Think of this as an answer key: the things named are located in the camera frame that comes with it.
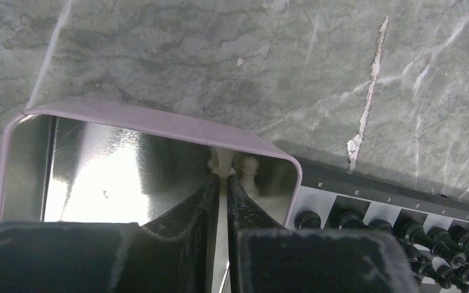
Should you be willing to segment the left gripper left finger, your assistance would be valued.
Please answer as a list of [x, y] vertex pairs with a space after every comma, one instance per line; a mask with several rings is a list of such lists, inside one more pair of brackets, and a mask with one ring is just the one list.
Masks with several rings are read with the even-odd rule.
[[137, 223], [0, 223], [0, 292], [209, 292], [219, 210], [212, 173]]

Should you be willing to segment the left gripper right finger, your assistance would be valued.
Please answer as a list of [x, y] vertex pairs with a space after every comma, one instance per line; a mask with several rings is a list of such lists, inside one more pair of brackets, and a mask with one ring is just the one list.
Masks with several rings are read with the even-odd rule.
[[396, 239], [374, 230], [289, 230], [227, 178], [232, 292], [416, 292]]

